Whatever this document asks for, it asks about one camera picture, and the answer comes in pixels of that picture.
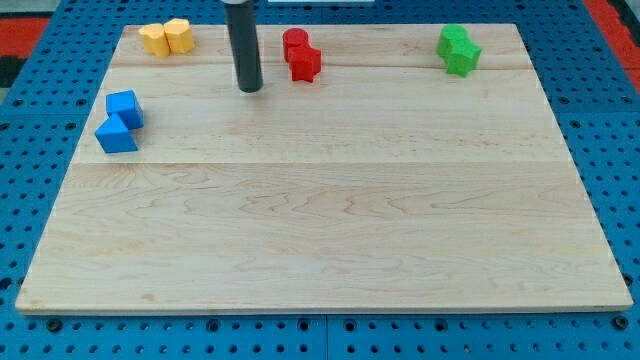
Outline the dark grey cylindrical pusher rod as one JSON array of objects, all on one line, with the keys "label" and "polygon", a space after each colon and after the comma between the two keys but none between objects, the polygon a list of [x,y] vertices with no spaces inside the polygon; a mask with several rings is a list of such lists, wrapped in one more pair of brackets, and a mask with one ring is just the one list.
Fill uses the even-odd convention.
[{"label": "dark grey cylindrical pusher rod", "polygon": [[263,87],[256,18],[251,0],[223,0],[239,89],[255,93]]}]

